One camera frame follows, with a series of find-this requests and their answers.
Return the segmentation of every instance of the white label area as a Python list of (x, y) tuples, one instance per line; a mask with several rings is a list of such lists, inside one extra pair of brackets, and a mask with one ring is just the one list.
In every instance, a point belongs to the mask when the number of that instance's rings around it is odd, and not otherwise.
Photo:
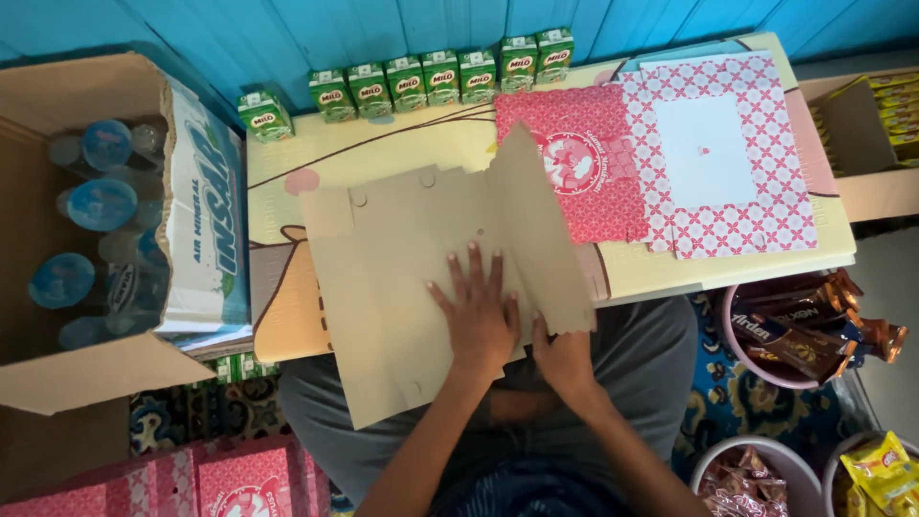
[(659, 100), (653, 107), (676, 208), (756, 201), (735, 96)]

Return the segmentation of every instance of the hand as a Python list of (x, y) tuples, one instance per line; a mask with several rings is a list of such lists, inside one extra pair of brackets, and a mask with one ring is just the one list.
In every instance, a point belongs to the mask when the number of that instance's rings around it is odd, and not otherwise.
[(589, 333), (568, 332), (549, 344), (546, 318), (537, 314), (533, 320), (533, 359), (546, 382), (575, 413), (597, 396), (608, 400), (594, 378)]
[(520, 311), (517, 294), (501, 300), (504, 259), (500, 251), (492, 256), (488, 282), (482, 273), (482, 252), (469, 243), (469, 279), (463, 275), (456, 253), (447, 255), (456, 302), (451, 303), (440, 288), (429, 281), (427, 289), (447, 317), (453, 373), (490, 384), (510, 359), (520, 340)]

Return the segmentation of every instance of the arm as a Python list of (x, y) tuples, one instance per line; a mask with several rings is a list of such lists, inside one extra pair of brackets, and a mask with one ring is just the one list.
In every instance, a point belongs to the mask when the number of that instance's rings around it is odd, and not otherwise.
[(711, 517), (702, 500), (648, 447), (596, 382), (589, 334), (562, 334), (549, 344), (546, 320), (539, 316), (533, 322), (533, 357), (546, 381), (600, 442), (635, 511), (649, 517)]
[(501, 300), (501, 255), (492, 257), (487, 283), (477, 244), (470, 243), (469, 257), (467, 280), (456, 254), (448, 256), (456, 303), (451, 303), (436, 284), (427, 285), (447, 317), (453, 350), (447, 380), (399, 452), (370, 486), (356, 517), (427, 514), (463, 429), (520, 338), (516, 294), (511, 293), (504, 303)]

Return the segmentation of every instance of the gray pants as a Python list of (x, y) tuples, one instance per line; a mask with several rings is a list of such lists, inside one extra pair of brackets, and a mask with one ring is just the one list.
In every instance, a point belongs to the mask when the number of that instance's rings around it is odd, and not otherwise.
[[(696, 317), (685, 296), (597, 311), (597, 332), (591, 335), (596, 380), (665, 461), (686, 412), (696, 348)], [(505, 378), (494, 385), (550, 390), (531, 356), (507, 364)], [(279, 389), (281, 408), (297, 437), (355, 506), (426, 410), (405, 411), (354, 431), (333, 354), (286, 363)], [(599, 443), (568, 408), (528, 425), (488, 429), (489, 408), (486, 396), (450, 457), (438, 494), (514, 454), (552, 457), (615, 489)]]

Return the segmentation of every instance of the milo carton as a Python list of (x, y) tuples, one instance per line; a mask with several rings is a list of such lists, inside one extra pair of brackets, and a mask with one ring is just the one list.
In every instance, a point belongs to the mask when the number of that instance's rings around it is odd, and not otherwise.
[(427, 103), (447, 106), (460, 102), (460, 73), (454, 51), (428, 52), (422, 55)]
[(390, 85), (392, 105), (397, 113), (427, 106), (425, 75), (418, 56), (407, 55), (386, 62), (386, 82)]
[(501, 91), (529, 91), (536, 77), (537, 58), (536, 38), (516, 36), (501, 40)]
[(341, 69), (310, 73), (310, 95), (326, 122), (353, 121), (357, 110), (347, 94)]
[(374, 119), (392, 114), (382, 63), (352, 66), (347, 70), (347, 80), (361, 117)]
[(567, 27), (545, 30), (536, 35), (536, 43), (539, 46), (536, 84), (564, 81), (574, 53), (571, 31)]
[(275, 142), (294, 135), (290, 115), (269, 91), (243, 95), (237, 107), (240, 118), (259, 142)]
[(459, 58), (459, 79), (463, 104), (494, 99), (494, 57), (492, 51), (467, 52)]

